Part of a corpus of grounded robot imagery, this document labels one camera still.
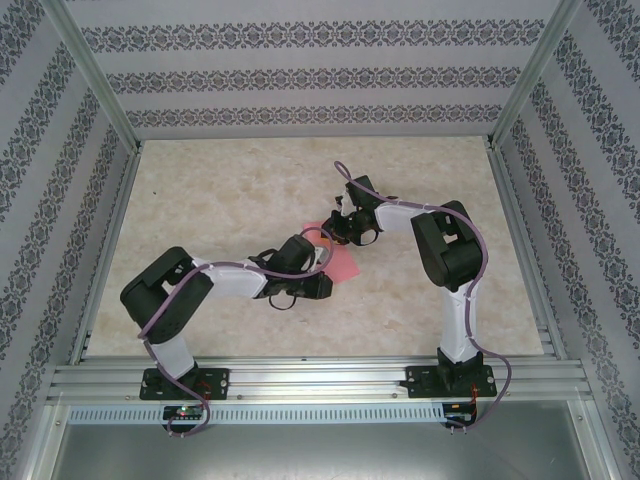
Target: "patterned wallpaper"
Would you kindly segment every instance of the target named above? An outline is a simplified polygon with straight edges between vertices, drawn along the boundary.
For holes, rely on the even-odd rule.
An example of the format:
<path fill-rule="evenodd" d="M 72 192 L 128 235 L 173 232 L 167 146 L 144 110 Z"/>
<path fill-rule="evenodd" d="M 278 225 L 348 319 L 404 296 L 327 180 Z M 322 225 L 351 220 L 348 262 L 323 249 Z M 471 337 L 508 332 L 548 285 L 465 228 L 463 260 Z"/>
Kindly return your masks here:
<path fill-rule="evenodd" d="M 586 1 L 502 145 L 564 342 L 640 478 L 640 15 Z"/>
<path fill-rule="evenodd" d="M 149 139 L 487 134 L 557 1 L 469 3 L 68 5 Z"/>
<path fill-rule="evenodd" d="M 40 5 L 2 1 L 0 15 L 0 479 L 9 479 L 48 367 L 69 359 L 129 152 Z"/>

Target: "enclosure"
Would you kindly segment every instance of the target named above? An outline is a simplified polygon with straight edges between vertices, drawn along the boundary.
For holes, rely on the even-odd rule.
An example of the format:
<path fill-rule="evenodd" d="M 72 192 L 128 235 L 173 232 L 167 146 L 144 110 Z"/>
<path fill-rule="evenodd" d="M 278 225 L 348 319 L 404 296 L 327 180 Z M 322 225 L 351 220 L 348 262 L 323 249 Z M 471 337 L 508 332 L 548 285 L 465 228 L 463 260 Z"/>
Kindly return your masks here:
<path fill-rule="evenodd" d="M 0 478 L 640 478 L 638 0 L 0 8 Z M 482 231 L 492 419 L 452 434 L 468 399 L 408 394 L 441 305 L 383 234 L 329 299 L 204 304 L 185 337 L 226 399 L 167 438 L 119 292 L 174 244 L 323 221 L 334 160 Z"/>

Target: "red paper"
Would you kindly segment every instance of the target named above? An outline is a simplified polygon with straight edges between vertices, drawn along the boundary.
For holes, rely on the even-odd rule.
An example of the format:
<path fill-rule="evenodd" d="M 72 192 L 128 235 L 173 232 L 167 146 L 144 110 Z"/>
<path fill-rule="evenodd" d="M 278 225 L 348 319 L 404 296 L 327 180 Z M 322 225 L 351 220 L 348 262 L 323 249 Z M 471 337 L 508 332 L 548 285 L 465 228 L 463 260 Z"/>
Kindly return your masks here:
<path fill-rule="evenodd" d="M 303 228 L 321 227 L 322 222 L 305 223 Z M 304 237 L 317 247 L 330 248 L 329 240 L 322 238 L 320 231 L 312 230 L 304 234 Z M 360 269 L 349 253 L 346 245 L 334 245 L 333 257 L 324 269 L 333 283 L 337 285 L 360 274 Z"/>

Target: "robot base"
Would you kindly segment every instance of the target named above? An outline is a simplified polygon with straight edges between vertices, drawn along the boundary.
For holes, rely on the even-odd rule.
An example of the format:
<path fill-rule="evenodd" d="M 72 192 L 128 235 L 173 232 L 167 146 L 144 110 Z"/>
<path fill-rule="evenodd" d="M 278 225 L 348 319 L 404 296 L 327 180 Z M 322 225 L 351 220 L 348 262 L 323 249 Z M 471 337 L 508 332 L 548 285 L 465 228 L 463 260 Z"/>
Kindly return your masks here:
<path fill-rule="evenodd" d="M 179 379 L 205 400 L 226 400 L 229 370 L 226 368 L 192 368 Z M 194 400 L 167 380 L 157 368 L 147 368 L 142 376 L 140 400 Z"/>
<path fill-rule="evenodd" d="M 408 390 L 409 398 L 470 397 L 474 387 L 478 397 L 498 394 L 493 370 L 483 365 L 481 352 L 454 364 L 438 349 L 438 365 L 407 367 L 406 373 L 400 386 Z"/>

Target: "marble floor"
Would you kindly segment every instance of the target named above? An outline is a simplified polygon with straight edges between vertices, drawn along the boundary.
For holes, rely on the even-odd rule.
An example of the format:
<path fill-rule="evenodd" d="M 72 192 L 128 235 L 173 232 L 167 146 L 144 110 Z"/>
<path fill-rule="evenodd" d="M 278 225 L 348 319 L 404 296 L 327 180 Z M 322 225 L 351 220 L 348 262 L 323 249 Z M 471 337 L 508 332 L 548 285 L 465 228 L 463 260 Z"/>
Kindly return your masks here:
<path fill-rule="evenodd" d="M 460 200 L 490 255 L 479 292 L 480 343 L 511 355 L 542 353 L 482 139 L 350 137 L 146 142 L 88 355 L 146 355 L 118 297 L 167 248 L 241 260 L 326 219 L 345 183 L 334 160 L 354 177 L 369 175 L 384 195 Z M 286 312 L 266 300 L 206 300 L 184 330 L 192 353 L 434 355 L 440 292 L 413 237 L 385 233 L 369 247 L 349 248 L 361 273 L 329 299 L 301 299 Z"/>

